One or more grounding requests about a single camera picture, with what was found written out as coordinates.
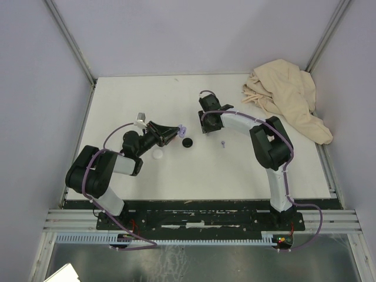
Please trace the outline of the purple earbud case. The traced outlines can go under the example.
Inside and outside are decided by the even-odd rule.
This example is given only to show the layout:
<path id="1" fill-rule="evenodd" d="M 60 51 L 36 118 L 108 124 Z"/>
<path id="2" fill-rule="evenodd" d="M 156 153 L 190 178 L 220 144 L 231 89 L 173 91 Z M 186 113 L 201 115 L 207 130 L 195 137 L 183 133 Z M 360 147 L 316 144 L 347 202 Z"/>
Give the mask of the purple earbud case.
<path id="1" fill-rule="evenodd" d="M 186 131 L 187 131 L 187 128 L 185 126 L 179 125 L 179 132 L 178 132 L 179 138 L 183 139 L 186 135 Z"/>

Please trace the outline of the white earbud case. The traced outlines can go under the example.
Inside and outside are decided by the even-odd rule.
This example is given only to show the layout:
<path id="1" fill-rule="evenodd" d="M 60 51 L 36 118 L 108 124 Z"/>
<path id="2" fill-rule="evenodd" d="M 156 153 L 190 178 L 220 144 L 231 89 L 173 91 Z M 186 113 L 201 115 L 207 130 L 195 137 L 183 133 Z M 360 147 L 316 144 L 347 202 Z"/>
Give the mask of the white earbud case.
<path id="1" fill-rule="evenodd" d="M 159 160 L 163 157 L 164 153 L 161 149 L 155 149 L 152 153 L 152 156 L 155 160 Z"/>

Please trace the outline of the black earbud case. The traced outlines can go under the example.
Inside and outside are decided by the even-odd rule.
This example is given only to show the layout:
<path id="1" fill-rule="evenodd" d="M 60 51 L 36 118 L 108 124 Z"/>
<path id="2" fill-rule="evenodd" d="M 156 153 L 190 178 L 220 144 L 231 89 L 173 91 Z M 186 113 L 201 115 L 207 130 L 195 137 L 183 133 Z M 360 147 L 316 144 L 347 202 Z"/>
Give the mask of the black earbud case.
<path id="1" fill-rule="evenodd" d="M 182 145 L 185 148 L 190 148 L 193 146 L 193 140 L 189 137 L 186 137 L 182 140 Z"/>

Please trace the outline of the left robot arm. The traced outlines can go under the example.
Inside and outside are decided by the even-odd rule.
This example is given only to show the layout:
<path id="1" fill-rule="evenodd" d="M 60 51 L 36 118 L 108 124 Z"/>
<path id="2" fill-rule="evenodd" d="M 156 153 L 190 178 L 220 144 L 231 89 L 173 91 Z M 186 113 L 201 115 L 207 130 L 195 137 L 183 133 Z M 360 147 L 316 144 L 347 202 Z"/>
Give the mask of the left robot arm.
<path id="1" fill-rule="evenodd" d="M 110 187 L 114 173 L 137 176 L 143 166 L 141 156 L 153 146 L 164 147 L 179 135 L 181 126 L 162 126 L 155 122 L 135 123 L 142 128 L 140 135 L 130 130 L 123 135 L 119 152 L 86 145 L 69 168 L 65 184 L 84 195 L 102 210 L 110 214 L 109 221 L 117 229 L 129 225 L 130 215 L 125 202 Z"/>

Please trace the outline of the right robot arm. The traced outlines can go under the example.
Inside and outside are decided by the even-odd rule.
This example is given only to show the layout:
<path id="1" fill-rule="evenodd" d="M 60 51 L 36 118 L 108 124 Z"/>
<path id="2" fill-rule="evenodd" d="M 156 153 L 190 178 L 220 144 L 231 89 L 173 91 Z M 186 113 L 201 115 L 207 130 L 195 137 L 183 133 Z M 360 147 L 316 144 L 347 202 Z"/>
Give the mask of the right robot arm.
<path id="1" fill-rule="evenodd" d="M 281 122 L 272 116 L 258 119 L 234 110 L 232 105 L 221 105 L 210 90 L 199 93 L 198 112 L 203 133 L 223 128 L 233 129 L 248 136 L 258 163 L 266 169 L 270 187 L 270 224 L 282 230 L 291 223 L 289 212 L 294 210 L 289 196 L 286 167 L 294 156 L 292 142 Z"/>

